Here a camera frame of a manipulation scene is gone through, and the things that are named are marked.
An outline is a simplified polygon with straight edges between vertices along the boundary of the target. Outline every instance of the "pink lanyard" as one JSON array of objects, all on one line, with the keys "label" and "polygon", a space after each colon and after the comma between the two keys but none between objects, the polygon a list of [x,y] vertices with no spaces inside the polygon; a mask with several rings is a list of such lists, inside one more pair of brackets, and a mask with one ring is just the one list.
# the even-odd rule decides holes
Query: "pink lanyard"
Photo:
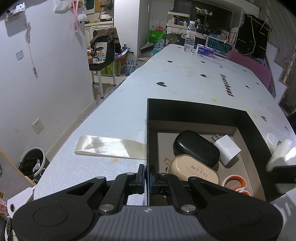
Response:
[{"label": "pink lanyard", "polygon": [[72,5],[73,5],[73,14],[74,14],[74,18],[76,21],[76,17],[77,17],[77,10],[78,10],[78,0],[76,0],[76,6],[75,6],[75,1],[72,0]]}]

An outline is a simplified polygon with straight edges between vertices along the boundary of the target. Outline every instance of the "pink tag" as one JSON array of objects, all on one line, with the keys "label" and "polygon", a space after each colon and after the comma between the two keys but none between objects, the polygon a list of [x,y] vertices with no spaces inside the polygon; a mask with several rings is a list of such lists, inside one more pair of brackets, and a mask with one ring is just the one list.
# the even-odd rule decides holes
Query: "pink tag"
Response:
[{"label": "pink tag", "polygon": [[78,33],[78,22],[77,21],[74,22],[74,32]]}]

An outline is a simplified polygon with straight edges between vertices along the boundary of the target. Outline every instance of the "wall outlet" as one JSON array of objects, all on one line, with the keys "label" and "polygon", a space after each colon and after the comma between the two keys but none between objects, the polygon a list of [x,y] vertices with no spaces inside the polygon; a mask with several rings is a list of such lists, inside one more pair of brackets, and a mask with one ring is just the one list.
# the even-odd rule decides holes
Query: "wall outlet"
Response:
[{"label": "wall outlet", "polygon": [[39,134],[43,129],[44,129],[44,126],[40,120],[40,118],[38,118],[34,123],[33,123],[33,129],[34,131]]}]

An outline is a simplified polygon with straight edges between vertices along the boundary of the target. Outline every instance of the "purple tissue package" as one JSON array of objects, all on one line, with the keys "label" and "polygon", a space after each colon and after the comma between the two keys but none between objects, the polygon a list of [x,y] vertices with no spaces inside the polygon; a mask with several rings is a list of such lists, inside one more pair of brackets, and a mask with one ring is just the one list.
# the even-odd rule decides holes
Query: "purple tissue package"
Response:
[{"label": "purple tissue package", "polygon": [[214,54],[215,54],[214,49],[208,48],[200,44],[198,44],[198,49],[196,52],[202,55],[210,56],[210,57],[214,57]]}]

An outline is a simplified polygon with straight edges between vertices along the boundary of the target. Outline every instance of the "pink chair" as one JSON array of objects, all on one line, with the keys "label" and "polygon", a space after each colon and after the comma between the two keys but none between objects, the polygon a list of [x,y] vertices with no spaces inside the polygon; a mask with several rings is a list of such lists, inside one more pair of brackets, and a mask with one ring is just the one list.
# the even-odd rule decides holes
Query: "pink chair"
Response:
[{"label": "pink chair", "polygon": [[229,51],[227,55],[227,59],[253,71],[253,73],[262,82],[262,84],[266,88],[268,88],[271,80],[270,69],[266,68],[264,65],[260,64],[256,60],[251,59],[250,57],[247,57],[247,56],[243,56],[241,53],[235,52],[235,51]]}]

